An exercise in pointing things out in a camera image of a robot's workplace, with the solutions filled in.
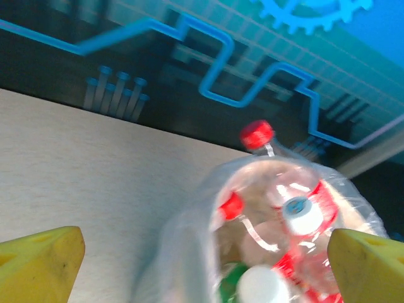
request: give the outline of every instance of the plastic bottle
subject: plastic bottle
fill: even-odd
[[[281,156],[274,160],[271,177],[266,180],[267,198],[270,205],[281,211],[289,199],[305,196],[319,203],[324,220],[333,221],[338,215],[338,206],[321,180],[320,174],[309,161],[293,153],[276,142],[275,132],[265,120],[254,121],[247,125],[240,135],[244,146],[254,155]]]
[[[226,235],[238,246],[245,264],[267,264],[279,269],[285,276],[294,274],[295,252],[290,250],[280,221],[267,221],[265,216],[248,210],[244,200],[235,192],[219,207],[215,216],[225,220]]]
[[[319,206],[306,197],[288,201],[282,214],[291,246],[299,250],[295,273],[307,295],[313,302],[339,302],[340,291],[328,261],[327,246],[332,231],[343,225],[337,218],[331,224],[325,222]]]
[[[240,132],[240,140],[253,155],[281,156],[307,161],[303,156],[282,146],[276,140],[274,130],[265,120],[257,120],[248,124]]]
[[[249,268],[237,283],[238,303],[307,302],[296,288],[269,266]]]
[[[242,262],[225,264],[222,270],[222,281],[219,286],[220,297],[223,303],[231,303],[237,300],[237,283],[247,270],[247,265]]]

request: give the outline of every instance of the white table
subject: white table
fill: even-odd
[[[81,227],[69,303],[129,302],[158,231],[239,151],[0,90],[0,242]]]

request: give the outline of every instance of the blue gear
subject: blue gear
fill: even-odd
[[[335,0],[304,0],[302,5],[310,8],[320,8],[323,6],[331,5],[335,3]]]
[[[339,2],[340,9],[328,15],[319,17],[300,17],[292,15],[292,11],[304,0],[288,0],[286,5],[281,8],[276,0],[250,0],[252,3],[260,1],[264,10],[259,14],[261,18],[271,15],[275,18],[273,28],[278,29],[282,23],[289,26],[289,33],[294,33],[299,27],[304,28],[306,35],[312,35],[316,27],[322,26],[327,32],[332,29],[334,22],[342,20],[345,23],[351,21],[352,14],[360,8],[366,10],[373,5],[373,0],[335,0]]]

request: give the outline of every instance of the white bottle cap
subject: white bottle cap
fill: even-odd
[[[281,274],[269,266],[249,268],[237,283],[240,303],[288,303],[289,289]]]
[[[309,235],[320,228],[324,220],[320,207],[306,197],[288,200],[282,208],[282,215],[294,235]]]

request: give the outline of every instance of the bottle label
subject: bottle label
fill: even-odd
[[[322,232],[330,228],[338,216],[338,205],[334,202],[332,194],[323,181],[319,181],[316,188],[309,195],[309,199],[318,204],[323,214],[324,221],[319,231]]]
[[[312,303],[343,303],[341,294],[321,294],[313,288],[308,288],[305,294]]]
[[[287,252],[273,267],[279,270],[286,278],[293,279],[295,276],[293,252]]]

